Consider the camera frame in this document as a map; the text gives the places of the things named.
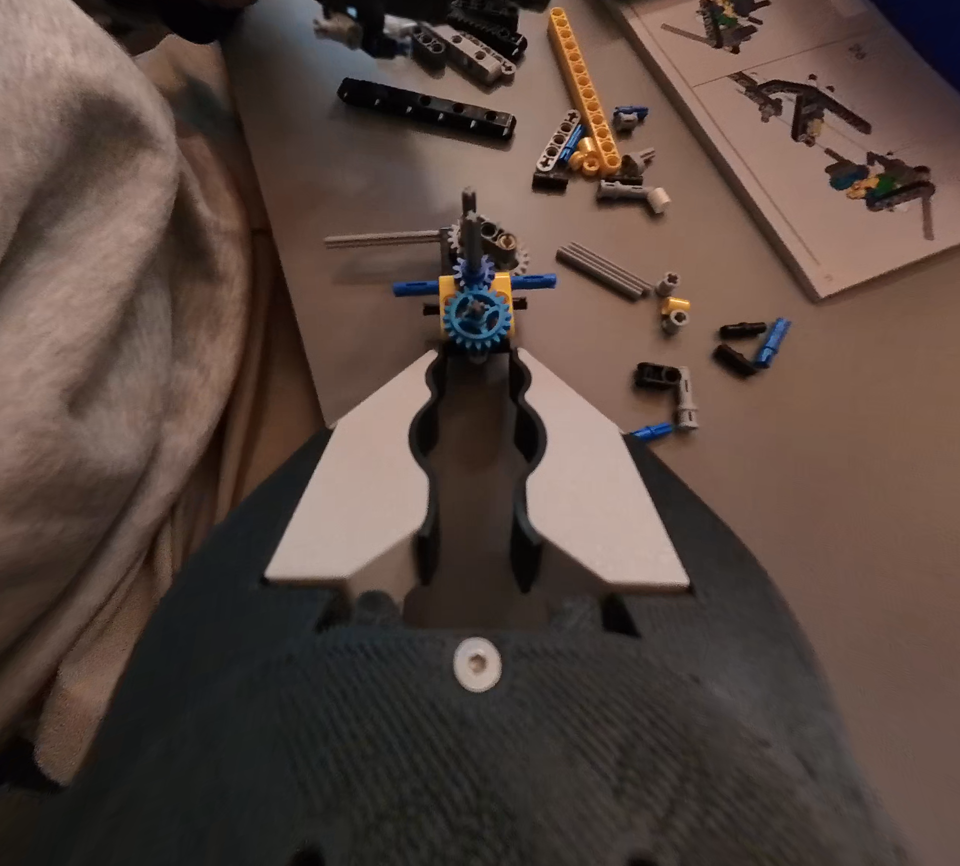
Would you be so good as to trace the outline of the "scattered small lego pins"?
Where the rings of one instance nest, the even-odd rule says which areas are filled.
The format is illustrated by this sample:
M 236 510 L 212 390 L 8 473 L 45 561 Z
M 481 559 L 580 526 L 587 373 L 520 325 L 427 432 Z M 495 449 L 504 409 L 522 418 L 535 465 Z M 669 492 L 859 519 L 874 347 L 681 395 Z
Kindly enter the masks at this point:
M 582 136 L 568 158 L 568 170 L 597 176 L 596 198 L 599 201 L 640 202 L 653 214 L 664 214 L 671 203 L 669 194 L 663 188 L 648 187 L 644 183 L 645 170 L 656 154 L 654 149 L 623 154 L 619 171 L 603 176 L 598 172 L 594 143 L 587 138 L 585 125 L 581 124 Z M 668 271 L 654 284 L 654 291 L 644 295 L 659 299 L 659 324 L 665 336 L 678 334 L 690 321 L 689 302 L 675 294 L 679 282 L 679 274 Z M 749 379 L 770 367 L 790 329 L 791 322 L 785 318 L 778 318 L 772 324 L 762 321 L 725 324 L 716 332 L 717 343 L 712 358 L 739 379 Z M 630 434 L 634 439 L 650 442 L 675 431 L 691 432 L 699 428 L 699 408 L 693 397 L 690 369 L 644 360 L 636 365 L 632 375 L 634 388 L 670 393 L 676 403 L 671 421 L 634 430 Z

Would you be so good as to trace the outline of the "black short lego beam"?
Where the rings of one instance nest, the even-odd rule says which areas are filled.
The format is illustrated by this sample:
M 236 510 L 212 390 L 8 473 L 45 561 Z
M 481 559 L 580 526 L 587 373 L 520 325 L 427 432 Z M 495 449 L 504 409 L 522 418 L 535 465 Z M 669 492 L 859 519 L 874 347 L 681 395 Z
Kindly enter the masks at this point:
M 507 0 L 452 0 L 446 21 L 472 33 L 512 61 L 522 57 L 528 41 L 520 31 L 520 9 Z

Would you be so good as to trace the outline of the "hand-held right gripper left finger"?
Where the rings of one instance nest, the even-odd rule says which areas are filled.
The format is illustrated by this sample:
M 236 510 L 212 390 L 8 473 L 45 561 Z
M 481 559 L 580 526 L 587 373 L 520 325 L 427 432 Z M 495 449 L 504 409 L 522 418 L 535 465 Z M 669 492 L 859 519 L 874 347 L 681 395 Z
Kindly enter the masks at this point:
M 428 350 L 332 428 L 264 575 L 403 607 L 440 554 L 436 478 L 447 359 Z

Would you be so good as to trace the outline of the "yellow long lego beam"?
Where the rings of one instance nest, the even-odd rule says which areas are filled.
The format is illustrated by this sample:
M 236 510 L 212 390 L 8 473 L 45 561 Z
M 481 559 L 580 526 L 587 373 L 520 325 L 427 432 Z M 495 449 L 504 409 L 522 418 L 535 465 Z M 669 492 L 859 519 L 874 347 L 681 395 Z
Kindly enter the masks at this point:
M 603 176 L 613 175 L 620 169 L 621 154 L 569 18 L 567 11 L 561 7 L 549 9 L 549 44 L 572 105 L 580 111 L 585 133 L 595 146 L 593 154 L 598 172 Z

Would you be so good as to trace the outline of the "grey lego pin connector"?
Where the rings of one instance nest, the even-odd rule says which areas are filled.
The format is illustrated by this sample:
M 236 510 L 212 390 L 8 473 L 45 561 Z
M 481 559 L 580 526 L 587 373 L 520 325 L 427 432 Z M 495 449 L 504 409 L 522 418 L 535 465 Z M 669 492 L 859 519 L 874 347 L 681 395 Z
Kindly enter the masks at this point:
M 349 12 L 320 10 L 313 20 L 314 35 L 349 49 L 358 49 L 364 42 L 364 27 Z

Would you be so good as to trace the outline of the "black long lego beam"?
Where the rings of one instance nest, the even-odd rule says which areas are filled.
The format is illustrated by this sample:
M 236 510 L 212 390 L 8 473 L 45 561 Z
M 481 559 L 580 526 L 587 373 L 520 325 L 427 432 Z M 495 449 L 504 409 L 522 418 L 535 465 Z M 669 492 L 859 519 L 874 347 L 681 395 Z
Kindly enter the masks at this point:
M 337 96 L 356 109 L 484 140 L 509 141 L 518 124 L 509 112 L 353 77 L 341 81 Z

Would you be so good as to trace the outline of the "grey lego axle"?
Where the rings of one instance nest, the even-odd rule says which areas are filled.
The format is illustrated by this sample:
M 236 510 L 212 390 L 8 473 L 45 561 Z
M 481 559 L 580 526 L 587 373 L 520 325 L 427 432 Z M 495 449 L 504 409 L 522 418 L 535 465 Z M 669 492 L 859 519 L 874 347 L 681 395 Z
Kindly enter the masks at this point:
M 556 260 L 630 301 L 638 301 L 646 294 L 642 285 L 631 282 L 625 275 L 576 252 L 571 247 L 559 248 L 556 251 Z
M 556 260 L 594 278 L 628 297 L 638 299 L 654 291 L 654 284 L 578 242 L 559 247 Z

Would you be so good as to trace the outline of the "yellow blue lego gear assembly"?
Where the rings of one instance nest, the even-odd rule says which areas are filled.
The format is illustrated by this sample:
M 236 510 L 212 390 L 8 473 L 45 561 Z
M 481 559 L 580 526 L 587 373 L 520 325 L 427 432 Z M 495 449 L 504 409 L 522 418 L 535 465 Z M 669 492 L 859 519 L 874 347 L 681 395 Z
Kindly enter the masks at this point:
M 557 275 L 531 273 L 529 253 L 517 236 L 479 211 L 474 188 L 461 193 L 461 212 L 444 228 L 325 236 L 330 251 L 436 245 L 436 279 L 397 281 L 397 299 L 423 302 L 422 313 L 438 322 L 439 340 L 455 353 L 481 362 L 507 352 L 527 294 L 553 290 Z

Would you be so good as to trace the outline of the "light grey thick lego beam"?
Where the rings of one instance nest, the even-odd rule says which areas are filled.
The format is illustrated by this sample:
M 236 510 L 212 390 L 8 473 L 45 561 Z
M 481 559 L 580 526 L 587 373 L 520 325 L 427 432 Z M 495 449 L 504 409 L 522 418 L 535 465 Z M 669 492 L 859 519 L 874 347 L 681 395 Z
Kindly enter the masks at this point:
M 487 89 L 515 80 L 517 68 L 512 61 L 473 34 L 449 24 L 417 23 L 410 41 L 413 58 L 432 73 L 450 66 Z

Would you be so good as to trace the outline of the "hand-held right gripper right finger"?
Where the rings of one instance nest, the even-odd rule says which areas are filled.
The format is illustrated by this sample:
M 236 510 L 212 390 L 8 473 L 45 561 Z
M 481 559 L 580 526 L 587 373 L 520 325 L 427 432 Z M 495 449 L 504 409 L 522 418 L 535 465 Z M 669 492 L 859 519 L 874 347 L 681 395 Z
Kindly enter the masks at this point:
M 523 348 L 509 356 L 510 569 L 523 594 L 678 594 L 690 587 L 624 433 Z

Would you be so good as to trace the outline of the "light grey thin lego liftarm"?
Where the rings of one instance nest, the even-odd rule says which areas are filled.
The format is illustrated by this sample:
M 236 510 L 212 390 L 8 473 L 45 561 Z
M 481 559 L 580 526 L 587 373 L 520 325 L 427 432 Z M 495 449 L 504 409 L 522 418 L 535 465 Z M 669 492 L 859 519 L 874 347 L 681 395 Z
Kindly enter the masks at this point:
M 569 157 L 582 131 L 581 113 L 568 110 L 535 162 L 531 182 L 534 191 L 566 192 L 570 180 Z

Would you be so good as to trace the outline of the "open lego instruction booklet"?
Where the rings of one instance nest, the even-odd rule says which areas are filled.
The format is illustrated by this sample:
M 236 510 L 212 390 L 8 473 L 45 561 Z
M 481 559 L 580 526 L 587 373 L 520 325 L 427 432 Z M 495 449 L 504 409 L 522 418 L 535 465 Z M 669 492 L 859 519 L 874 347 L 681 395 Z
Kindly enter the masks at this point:
M 814 299 L 958 248 L 958 90 L 871 0 L 606 1 Z

